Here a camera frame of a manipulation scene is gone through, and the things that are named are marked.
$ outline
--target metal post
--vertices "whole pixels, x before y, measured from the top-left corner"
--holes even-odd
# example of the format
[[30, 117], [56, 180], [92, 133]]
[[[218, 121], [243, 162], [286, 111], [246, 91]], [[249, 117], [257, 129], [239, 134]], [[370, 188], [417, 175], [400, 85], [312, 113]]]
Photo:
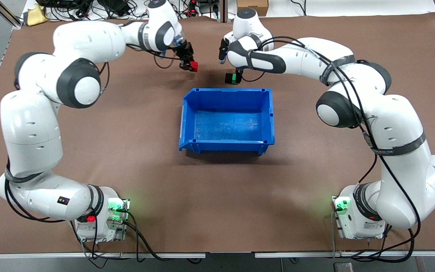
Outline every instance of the metal post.
[[219, 18], [217, 21], [220, 23], [231, 22], [228, 19], [228, 0], [219, 0]]
[[19, 19], [1, 2], [0, 15], [15, 28], [20, 28], [22, 26]]

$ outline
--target cable connector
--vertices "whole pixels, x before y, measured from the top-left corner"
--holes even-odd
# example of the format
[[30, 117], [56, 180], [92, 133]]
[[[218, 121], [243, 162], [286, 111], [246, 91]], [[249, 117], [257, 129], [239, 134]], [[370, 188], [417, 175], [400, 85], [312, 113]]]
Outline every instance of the cable connector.
[[370, 148], [373, 148], [372, 139], [371, 139], [370, 136], [367, 134], [367, 132], [366, 132], [366, 131], [363, 131], [362, 134], [364, 135], [364, 139], [365, 139], [367, 145], [368, 145]]

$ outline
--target yellow object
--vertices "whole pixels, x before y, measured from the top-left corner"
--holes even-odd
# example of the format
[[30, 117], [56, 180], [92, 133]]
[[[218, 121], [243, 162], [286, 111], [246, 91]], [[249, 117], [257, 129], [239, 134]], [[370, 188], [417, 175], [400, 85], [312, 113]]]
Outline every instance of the yellow object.
[[24, 16], [26, 26], [35, 26], [48, 21], [48, 18], [45, 16], [45, 7], [38, 4], [35, 4], [34, 9], [28, 10], [27, 14], [27, 16]]

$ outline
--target black square sticker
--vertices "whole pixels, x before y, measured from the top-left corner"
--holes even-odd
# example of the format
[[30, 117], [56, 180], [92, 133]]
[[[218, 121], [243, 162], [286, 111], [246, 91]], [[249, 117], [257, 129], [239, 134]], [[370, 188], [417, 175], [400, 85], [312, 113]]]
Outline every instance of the black square sticker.
[[69, 198], [64, 198], [64, 197], [60, 196], [58, 198], [57, 203], [60, 203], [60, 204], [63, 204], [63, 205], [68, 205], [68, 201], [69, 201]]

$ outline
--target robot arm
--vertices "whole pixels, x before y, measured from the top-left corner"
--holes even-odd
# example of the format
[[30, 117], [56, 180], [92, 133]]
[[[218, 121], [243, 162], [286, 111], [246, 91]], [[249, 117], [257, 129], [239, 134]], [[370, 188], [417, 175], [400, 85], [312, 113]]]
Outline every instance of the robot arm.
[[81, 241], [93, 240], [95, 228], [97, 243], [122, 240], [126, 213], [119, 211], [128, 209], [130, 202], [119, 199], [109, 187], [82, 184], [51, 171], [63, 156], [59, 107], [92, 106], [102, 92], [96, 63], [116, 60], [127, 45], [150, 52], [171, 48], [182, 69], [197, 71], [192, 47], [169, 2], [153, 0], [148, 12], [147, 23], [80, 21], [59, 26], [53, 35], [53, 54], [23, 55], [15, 67], [18, 90], [0, 103], [8, 151], [0, 196], [23, 213], [75, 220]]
[[[237, 18], [233, 32], [237, 23], [243, 25], [243, 21], [257, 26], [257, 32], [263, 32], [262, 25], [255, 23], [258, 17], [252, 10], [238, 12]], [[385, 95], [392, 82], [386, 69], [376, 63], [355, 60], [350, 49], [332, 41], [301, 38], [281, 48], [264, 50], [261, 45], [264, 40], [253, 37], [253, 29], [246, 28], [244, 32], [222, 50], [237, 74], [243, 69], [298, 74], [331, 86], [316, 103], [320, 119], [340, 128], [353, 128], [366, 122], [376, 144], [373, 146], [369, 141], [371, 149], [384, 158], [414, 203], [420, 219], [434, 210], [435, 155], [430, 153], [422, 124], [409, 101], [400, 95]], [[381, 238], [385, 222], [403, 229], [417, 223], [412, 205], [383, 163], [380, 181], [348, 186], [334, 204], [342, 210], [340, 234], [349, 239]]]

